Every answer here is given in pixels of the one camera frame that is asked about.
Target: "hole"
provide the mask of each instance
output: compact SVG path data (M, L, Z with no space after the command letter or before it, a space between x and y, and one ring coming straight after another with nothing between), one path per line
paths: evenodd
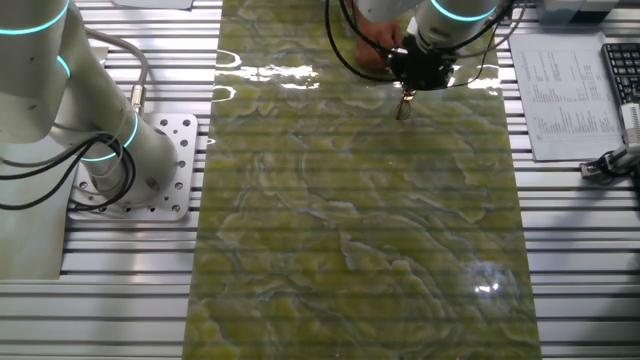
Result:
M151 188L153 191L160 191L160 184L156 181L156 179L149 176L144 180L147 183L147 186Z

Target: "paper document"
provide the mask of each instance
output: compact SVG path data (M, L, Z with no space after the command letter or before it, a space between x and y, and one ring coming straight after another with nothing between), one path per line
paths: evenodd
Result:
M622 145L620 116L595 35L510 39L536 160L598 158Z

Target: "white robotic arm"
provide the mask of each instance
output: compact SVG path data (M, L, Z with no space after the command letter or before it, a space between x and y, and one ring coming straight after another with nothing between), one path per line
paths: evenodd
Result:
M417 8L418 45L451 47L475 35L499 0L359 0L358 8L373 22L392 20Z

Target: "metal bracket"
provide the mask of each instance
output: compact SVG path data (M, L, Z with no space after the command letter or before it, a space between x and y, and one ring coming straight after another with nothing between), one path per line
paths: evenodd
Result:
M164 222L180 221L189 210L191 178L198 137L198 120L193 115L182 114L145 114L145 121L162 130L173 141L178 152L178 164L172 183L158 196L145 204L136 206L111 205L101 211L70 212L75 221L93 222ZM74 179L71 197L87 204L100 204L105 198L90 195L81 188L95 192L89 179L89 173L83 166L78 167Z

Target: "cable connector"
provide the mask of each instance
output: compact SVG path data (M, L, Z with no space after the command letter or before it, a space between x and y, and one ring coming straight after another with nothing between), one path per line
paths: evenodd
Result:
M131 105L133 109L142 116L144 114L144 103L147 98L147 88L143 85L135 85L131 91Z

